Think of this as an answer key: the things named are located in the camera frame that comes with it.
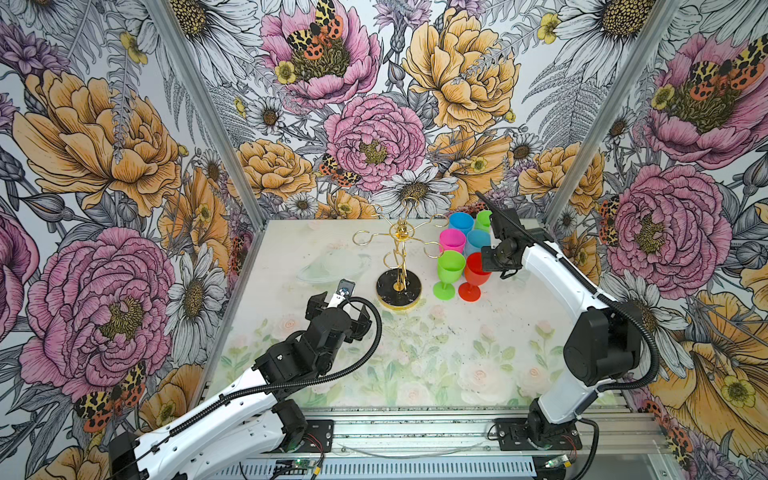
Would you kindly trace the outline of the blue wine glass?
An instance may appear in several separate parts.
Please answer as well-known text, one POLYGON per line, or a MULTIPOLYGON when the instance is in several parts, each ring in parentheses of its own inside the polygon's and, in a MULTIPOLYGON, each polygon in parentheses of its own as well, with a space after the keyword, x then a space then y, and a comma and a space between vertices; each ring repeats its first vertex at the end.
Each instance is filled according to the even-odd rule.
POLYGON ((474 253, 480 253, 483 247, 491 244, 490 233, 484 230, 471 230, 466 235, 466 244, 464 248, 464 255, 466 257, 471 256, 474 253))
POLYGON ((465 212, 453 212, 449 216, 449 226, 452 229, 459 230, 464 235, 468 235, 475 225, 475 219, 465 212))

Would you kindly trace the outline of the green wine glass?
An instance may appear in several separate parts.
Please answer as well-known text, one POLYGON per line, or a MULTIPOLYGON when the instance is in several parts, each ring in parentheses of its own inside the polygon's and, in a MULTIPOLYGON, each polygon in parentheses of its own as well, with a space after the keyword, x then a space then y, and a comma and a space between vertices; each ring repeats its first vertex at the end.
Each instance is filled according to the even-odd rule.
POLYGON ((465 257, 454 250, 446 250, 437 260, 438 282, 433 287, 434 296, 442 301, 454 298, 454 284, 463 275, 466 265, 465 257))
POLYGON ((492 212, 490 210, 478 212, 475 217, 474 229, 489 233, 491 230, 491 215, 492 212))

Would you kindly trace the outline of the red wine glass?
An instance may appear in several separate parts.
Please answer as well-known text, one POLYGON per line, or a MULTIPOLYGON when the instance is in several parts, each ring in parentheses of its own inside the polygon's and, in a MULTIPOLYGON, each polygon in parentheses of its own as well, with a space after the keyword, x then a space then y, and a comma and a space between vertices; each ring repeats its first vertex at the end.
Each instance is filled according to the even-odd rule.
POLYGON ((482 253, 472 253, 466 258, 465 281, 458 289, 460 298, 466 302, 478 301, 482 296, 481 286, 489 280, 490 276, 491 273, 484 270, 482 253))

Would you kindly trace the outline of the pink wine glass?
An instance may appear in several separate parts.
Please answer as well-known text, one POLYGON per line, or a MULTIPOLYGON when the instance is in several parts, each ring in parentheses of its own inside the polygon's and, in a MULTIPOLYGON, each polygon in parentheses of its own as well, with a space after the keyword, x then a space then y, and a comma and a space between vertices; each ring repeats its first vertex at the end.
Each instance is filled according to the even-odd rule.
POLYGON ((458 229, 447 228, 439 234, 439 247, 442 252, 454 251, 464 254, 466 235, 458 229))

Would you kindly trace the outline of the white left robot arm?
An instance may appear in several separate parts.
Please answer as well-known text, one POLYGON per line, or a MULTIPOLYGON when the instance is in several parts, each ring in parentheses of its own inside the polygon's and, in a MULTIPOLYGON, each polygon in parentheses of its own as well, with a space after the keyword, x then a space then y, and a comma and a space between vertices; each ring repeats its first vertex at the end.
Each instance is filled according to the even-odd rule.
POLYGON ((109 446, 111 479, 208 479, 250 455, 291 449, 307 421, 292 395, 341 379, 378 348, 379 310, 339 292, 311 297, 307 329, 268 348, 240 377, 171 423, 109 446))

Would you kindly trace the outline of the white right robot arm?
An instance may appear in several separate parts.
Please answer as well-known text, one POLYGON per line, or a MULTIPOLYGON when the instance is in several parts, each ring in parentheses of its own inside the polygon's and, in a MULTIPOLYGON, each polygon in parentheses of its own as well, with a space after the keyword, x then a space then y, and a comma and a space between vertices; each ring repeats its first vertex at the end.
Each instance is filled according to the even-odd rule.
POLYGON ((563 346, 565 371, 549 391, 532 401, 525 438, 546 448, 570 433, 581 414, 603 393, 624 389, 638 367, 642 334, 633 313, 604 294, 541 229, 526 229, 512 209, 490 206, 498 244, 481 249, 482 268, 503 279, 528 272, 565 309, 571 331, 563 346))

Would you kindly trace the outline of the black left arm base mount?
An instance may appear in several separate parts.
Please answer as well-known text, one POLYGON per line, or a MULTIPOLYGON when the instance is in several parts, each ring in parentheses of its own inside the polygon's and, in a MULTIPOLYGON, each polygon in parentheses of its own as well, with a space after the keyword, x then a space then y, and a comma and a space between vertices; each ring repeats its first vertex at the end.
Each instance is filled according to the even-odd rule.
POLYGON ((329 453, 334 441, 335 422, 330 419, 310 419, 301 438, 283 448, 285 453, 329 453))

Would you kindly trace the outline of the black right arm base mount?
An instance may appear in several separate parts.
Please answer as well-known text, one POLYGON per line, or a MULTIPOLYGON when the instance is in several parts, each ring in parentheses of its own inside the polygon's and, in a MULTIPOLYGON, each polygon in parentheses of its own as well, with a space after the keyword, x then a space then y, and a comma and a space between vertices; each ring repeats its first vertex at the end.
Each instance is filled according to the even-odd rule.
POLYGON ((498 418, 487 434, 501 451, 579 451, 583 444, 574 422, 551 424, 538 414, 498 418))

